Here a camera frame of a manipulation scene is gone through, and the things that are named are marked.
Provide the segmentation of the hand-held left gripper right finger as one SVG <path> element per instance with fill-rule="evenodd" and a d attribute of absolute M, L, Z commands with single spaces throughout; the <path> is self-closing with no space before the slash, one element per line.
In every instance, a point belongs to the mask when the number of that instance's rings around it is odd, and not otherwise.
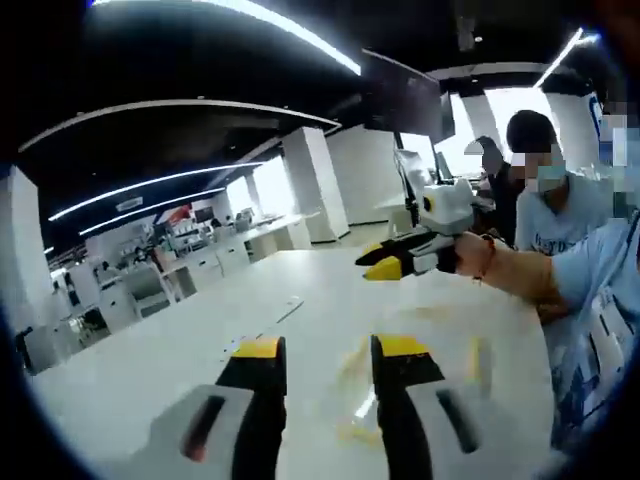
<path fill-rule="evenodd" d="M 370 338 L 377 423 L 392 479 L 527 479 L 530 443 L 479 389 L 444 376 L 415 338 Z"/>

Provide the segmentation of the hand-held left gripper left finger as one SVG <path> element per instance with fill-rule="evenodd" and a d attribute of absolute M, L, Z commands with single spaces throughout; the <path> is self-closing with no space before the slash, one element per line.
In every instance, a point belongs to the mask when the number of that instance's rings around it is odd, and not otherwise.
<path fill-rule="evenodd" d="M 215 383 L 151 423 L 132 479 L 274 479 L 286 425 L 286 340 L 243 341 Z"/>

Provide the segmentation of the person's right hand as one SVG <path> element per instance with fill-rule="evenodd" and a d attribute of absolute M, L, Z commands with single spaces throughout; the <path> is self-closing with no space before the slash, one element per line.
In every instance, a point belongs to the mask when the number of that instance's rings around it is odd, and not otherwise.
<path fill-rule="evenodd" d="M 496 285 L 492 265 L 497 248 L 492 237 L 465 232 L 455 240 L 454 251 L 458 257 L 457 274 L 491 286 Z"/>

